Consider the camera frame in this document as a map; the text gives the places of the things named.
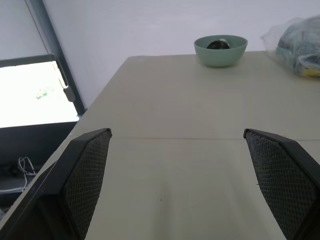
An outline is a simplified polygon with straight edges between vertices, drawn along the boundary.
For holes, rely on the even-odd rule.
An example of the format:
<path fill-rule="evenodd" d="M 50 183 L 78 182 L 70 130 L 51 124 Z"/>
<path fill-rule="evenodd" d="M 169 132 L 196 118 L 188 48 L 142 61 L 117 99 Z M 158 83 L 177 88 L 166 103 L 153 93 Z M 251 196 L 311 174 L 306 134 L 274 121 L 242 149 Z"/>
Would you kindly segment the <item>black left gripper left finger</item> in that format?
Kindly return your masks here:
<path fill-rule="evenodd" d="M 27 191 L 0 229 L 2 240 L 85 239 L 104 179 L 112 132 L 74 138 Z"/>

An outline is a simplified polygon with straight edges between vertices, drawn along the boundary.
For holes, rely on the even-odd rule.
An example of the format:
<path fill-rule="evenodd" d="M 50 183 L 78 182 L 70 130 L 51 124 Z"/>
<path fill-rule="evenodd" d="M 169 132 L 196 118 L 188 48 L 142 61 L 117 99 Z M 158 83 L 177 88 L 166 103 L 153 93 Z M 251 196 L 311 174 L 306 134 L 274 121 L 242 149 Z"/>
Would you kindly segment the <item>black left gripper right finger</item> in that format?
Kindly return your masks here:
<path fill-rule="evenodd" d="M 320 238 L 320 165 L 296 141 L 247 128 L 260 191 L 287 240 Z"/>

